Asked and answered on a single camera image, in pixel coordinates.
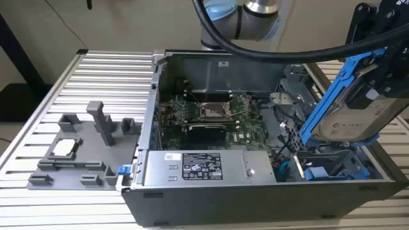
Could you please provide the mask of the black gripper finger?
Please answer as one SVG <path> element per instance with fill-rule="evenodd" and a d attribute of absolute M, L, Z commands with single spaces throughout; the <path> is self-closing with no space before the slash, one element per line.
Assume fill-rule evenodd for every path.
<path fill-rule="evenodd" d="M 346 35 L 346 44 L 361 41 L 369 36 L 375 12 L 377 8 L 367 3 L 362 2 L 355 6 Z"/>
<path fill-rule="evenodd" d="M 409 40 L 385 50 L 375 69 L 375 91 L 387 98 L 409 97 Z"/>

